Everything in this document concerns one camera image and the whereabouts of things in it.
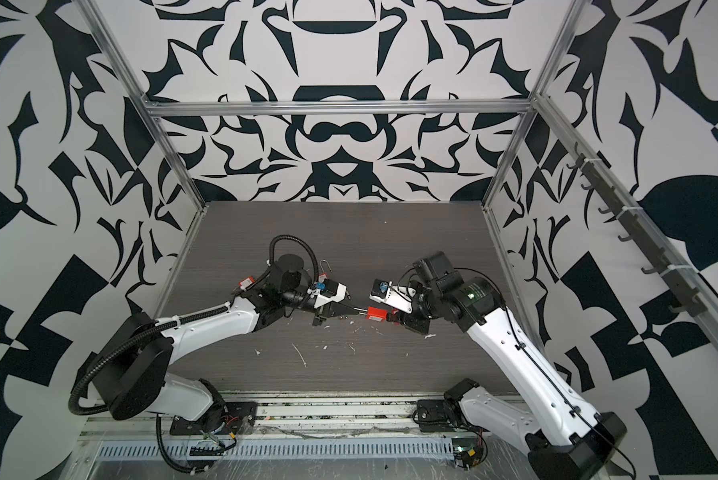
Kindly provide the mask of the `red padlock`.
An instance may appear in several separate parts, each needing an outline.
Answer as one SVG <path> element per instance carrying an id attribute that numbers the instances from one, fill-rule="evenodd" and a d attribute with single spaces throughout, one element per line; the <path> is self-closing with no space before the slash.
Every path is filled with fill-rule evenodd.
<path id="1" fill-rule="evenodd" d="M 257 281 L 253 276 L 247 276 L 238 282 L 235 291 L 237 293 L 246 292 L 256 285 Z"/>
<path id="2" fill-rule="evenodd" d="M 355 308 L 355 313 L 361 315 L 366 320 L 375 322 L 384 322 L 388 317 L 387 310 L 375 307 Z"/>

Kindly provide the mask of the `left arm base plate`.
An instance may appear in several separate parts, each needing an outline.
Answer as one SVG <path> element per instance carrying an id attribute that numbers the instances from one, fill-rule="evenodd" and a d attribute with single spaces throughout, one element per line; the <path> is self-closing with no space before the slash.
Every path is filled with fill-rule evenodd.
<path id="1" fill-rule="evenodd" d="M 245 433 L 255 426 L 257 407 L 258 403 L 254 401 L 235 401 L 227 402 L 223 407 L 211 407 L 196 421 L 174 417 L 169 433 L 172 436 Z"/>

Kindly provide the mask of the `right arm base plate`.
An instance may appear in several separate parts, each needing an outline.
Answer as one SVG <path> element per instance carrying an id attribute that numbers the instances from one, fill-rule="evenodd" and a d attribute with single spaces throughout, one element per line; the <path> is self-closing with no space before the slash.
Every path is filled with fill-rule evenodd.
<path id="1" fill-rule="evenodd" d="M 418 400 L 411 420 L 424 433 L 465 431 L 491 434 L 490 430 L 469 421 L 457 403 L 446 399 Z"/>

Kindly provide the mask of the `aluminium frame crossbar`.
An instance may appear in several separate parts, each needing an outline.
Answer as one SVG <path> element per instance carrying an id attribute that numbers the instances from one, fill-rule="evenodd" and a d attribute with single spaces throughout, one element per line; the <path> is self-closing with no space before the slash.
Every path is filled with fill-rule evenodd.
<path id="1" fill-rule="evenodd" d="M 153 117 L 224 115 L 350 115 L 427 113 L 524 113 L 527 99 L 501 100 L 345 100 L 277 102 L 146 102 Z"/>

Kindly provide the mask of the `black hook rail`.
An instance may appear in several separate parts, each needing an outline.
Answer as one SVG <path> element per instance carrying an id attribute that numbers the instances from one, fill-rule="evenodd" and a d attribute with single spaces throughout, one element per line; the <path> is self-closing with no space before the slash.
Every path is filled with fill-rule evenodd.
<path id="1" fill-rule="evenodd" d="M 580 152 L 569 166 L 578 170 L 587 183 L 583 188 L 593 190 L 605 206 L 599 212 L 616 220 L 625 234 L 622 242 L 632 242 L 646 258 L 648 265 L 641 269 L 645 275 L 657 275 L 676 298 L 669 309 L 699 317 L 712 310 L 712 302 L 704 291 L 694 267 L 682 260 L 668 238 L 662 233 L 646 210 L 634 199 L 606 162 L 599 157 L 588 157 Z"/>

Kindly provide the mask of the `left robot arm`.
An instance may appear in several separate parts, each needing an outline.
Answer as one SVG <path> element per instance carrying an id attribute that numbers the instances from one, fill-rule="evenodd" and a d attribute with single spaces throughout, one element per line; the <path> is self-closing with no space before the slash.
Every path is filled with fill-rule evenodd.
<path id="1" fill-rule="evenodd" d="M 157 319 L 144 312 L 130 316 L 74 385 L 68 408 L 79 416 L 107 412 L 115 420 L 126 420 L 148 412 L 216 427 L 227 413 L 219 391 L 205 379 L 173 375 L 170 367 L 296 311 L 312 314 L 319 326 L 359 310 L 345 284 L 308 277 L 302 259 L 286 254 L 270 262 L 260 277 L 242 281 L 220 305 Z"/>

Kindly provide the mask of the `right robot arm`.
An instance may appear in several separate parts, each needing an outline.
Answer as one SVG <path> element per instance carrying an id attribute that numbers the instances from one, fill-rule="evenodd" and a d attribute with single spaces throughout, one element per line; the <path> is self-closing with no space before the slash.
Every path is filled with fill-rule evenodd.
<path id="1" fill-rule="evenodd" d="M 395 322 L 425 334 L 433 320 L 456 325 L 501 369 L 525 406 L 518 408 L 464 379 L 443 395 L 443 411 L 418 410 L 419 425 L 442 423 L 490 433 L 524 454 L 540 479 L 594 479 L 619 451 L 627 428 L 577 393 L 524 333 L 487 276 L 464 279 L 443 252 L 418 259 L 401 291 Z"/>

